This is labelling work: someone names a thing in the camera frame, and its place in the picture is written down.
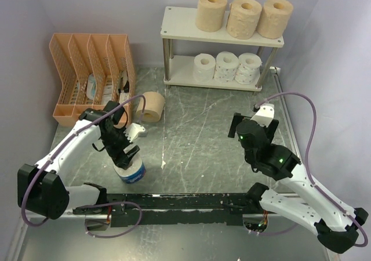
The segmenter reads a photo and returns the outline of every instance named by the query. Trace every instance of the gray marble floor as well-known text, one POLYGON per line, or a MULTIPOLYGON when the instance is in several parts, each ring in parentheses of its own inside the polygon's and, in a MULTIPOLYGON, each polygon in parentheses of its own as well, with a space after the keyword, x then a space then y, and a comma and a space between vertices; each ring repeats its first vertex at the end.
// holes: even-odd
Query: gray marble floor
MULTIPOLYGON (((109 193, 233 193, 245 192, 255 182, 273 186, 261 173, 253 173, 244 162, 237 138, 227 137, 234 112, 252 115, 256 102, 277 93, 268 76, 260 93, 172 86, 163 84, 163 68, 139 68, 136 93, 156 91, 165 99, 165 109, 156 124, 144 124, 148 136, 139 140, 146 175, 135 184, 125 184, 114 172, 106 152, 93 148, 81 155, 67 181, 76 186, 92 182, 109 193)), ((280 120, 274 143, 292 150, 279 100, 275 117, 280 120)), ((70 128, 59 126, 55 146, 70 128)), ((278 186, 277 192, 289 190, 278 186)))

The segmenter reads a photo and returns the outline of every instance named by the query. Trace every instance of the black mounting bar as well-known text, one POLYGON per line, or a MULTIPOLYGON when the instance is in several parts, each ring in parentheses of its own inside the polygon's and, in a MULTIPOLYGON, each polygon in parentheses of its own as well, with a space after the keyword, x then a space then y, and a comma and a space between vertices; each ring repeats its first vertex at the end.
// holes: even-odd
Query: black mounting bar
MULTIPOLYGON (((259 200, 268 189, 256 183, 247 193, 107 194, 108 202, 130 201, 143 209, 140 224, 226 223, 243 225, 242 215, 262 213, 259 200)), ((133 225, 139 211, 131 205, 112 206, 111 227, 133 225)), ((96 215, 94 209, 77 208, 75 215, 96 215)), ((107 209, 100 214, 107 214, 107 209)))

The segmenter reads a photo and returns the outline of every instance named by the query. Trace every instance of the white wall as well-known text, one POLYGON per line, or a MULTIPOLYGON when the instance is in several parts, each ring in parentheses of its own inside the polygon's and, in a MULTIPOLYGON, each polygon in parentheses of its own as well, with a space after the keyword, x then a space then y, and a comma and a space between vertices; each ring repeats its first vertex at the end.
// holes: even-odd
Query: white wall
MULTIPOLYGON (((284 90, 311 97, 318 127, 310 152, 313 174, 348 204, 371 212, 371 0, 319 0, 283 66, 284 90)), ((304 155, 312 114, 287 98, 304 155)), ((371 238, 371 223, 365 229, 371 238)), ((342 260, 369 260, 371 246, 342 260)))
POLYGON ((48 42, 54 27, 39 0, 0 0, 0 260, 18 222, 17 171, 45 155, 60 90, 48 42))
MULTIPOLYGON (((127 33, 136 63, 163 65, 160 27, 165 6, 196 8, 198 0, 41 0, 58 32, 127 33)), ((285 47, 278 53, 281 65, 298 33, 303 29, 317 0, 289 0, 294 12, 284 34, 285 47)), ((222 50, 245 52, 243 46, 180 42, 175 51, 182 55, 222 50)))

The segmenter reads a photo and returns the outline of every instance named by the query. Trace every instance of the metal frame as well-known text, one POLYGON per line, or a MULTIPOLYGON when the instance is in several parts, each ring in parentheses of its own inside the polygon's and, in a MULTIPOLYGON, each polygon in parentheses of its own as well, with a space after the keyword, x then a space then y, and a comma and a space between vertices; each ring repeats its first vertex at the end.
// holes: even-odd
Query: metal frame
MULTIPOLYGON (((281 83, 279 81, 278 75, 277 74, 273 74, 273 78, 274 78, 274 81, 276 83, 276 87, 277 87, 278 93, 282 93, 282 87, 281 87, 281 83)), ((285 121, 286 128, 288 128, 288 134, 289 134, 290 143, 292 145, 292 148, 294 149, 294 153, 299 158, 301 158, 300 151, 299 151, 299 146, 297 145, 297 142, 296 142, 296 137, 295 137, 294 129, 292 127, 290 116, 289 116, 289 111, 288 111, 288 108, 287 108, 287 105, 286 105, 285 96, 280 96, 279 97, 279 100, 281 101, 281 104, 282 104, 283 117, 285 118, 283 120, 285 121)))
MULTIPOLYGON (((162 47, 163 47, 163 65, 165 66, 165 81, 169 81, 170 80, 170 59, 174 58, 173 39, 163 38, 162 47)), ((259 46, 257 53, 256 53, 259 57, 262 56, 264 48, 265 46, 259 46)), ((257 84, 255 85, 257 89, 260 89, 262 87, 267 74, 270 72, 270 67, 271 67, 272 61, 274 60, 274 57, 277 54, 277 50, 278 48, 272 48, 271 54, 269 55, 267 61, 265 62, 260 78, 257 81, 257 84)))

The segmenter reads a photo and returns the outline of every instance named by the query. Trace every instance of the white robotic arm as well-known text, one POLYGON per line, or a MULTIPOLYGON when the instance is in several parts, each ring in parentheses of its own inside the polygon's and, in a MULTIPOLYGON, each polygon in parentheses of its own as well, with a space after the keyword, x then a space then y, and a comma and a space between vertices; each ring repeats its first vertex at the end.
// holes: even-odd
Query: white robotic arm
POLYGON ((44 158, 34 166, 24 165, 18 172, 18 202, 21 205, 25 188, 37 167, 42 167, 51 160, 51 156, 59 151, 57 157, 43 172, 43 177, 33 194, 27 201, 27 209, 44 215, 47 218, 56 219, 64 211, 84 205, 95 205, 107 199, 106 189, 96 184, 85 183, 81 186, 67 186, 67 175, 75 167, 77 160, 83 151, 89 146, 101 140, 112 158, 115 165, 121 169, 128 169, 130 161, 139 151, 133 143, 139 136, 145 136, 146 130, 139 124, 132 123, 127 128, 115 128, 114 117, 107 117, 98 125, 80 131, 94 121, 99 115, 104 115, 117 104, 109 106, 103 111, 88 109, 76 122, 71 132, 44 158))
POLYGON ((260 171, 277 183, 289 187, 307 204, 286 198, 257 183, 252 190, 255 190, 256 194, 256 190, 260 189, 258 194, 261 208, 304 226, 332 251, 345 252, 358 238, 358 228, 348 216, 362 225, 368 213, 362 208, 354 209, 340 201, 313 177, 315 185, 341 205, 346 213, 325 198, 310 182, 305 166, 299 158, 286 147, 271 143, 277 126, 274 106, 264 104, 252 118, 236 113, 228 135, 233 137, 234 132, 237 132, 241 146, 245 149, 245 160, 251 164, 254 172, 260 171))

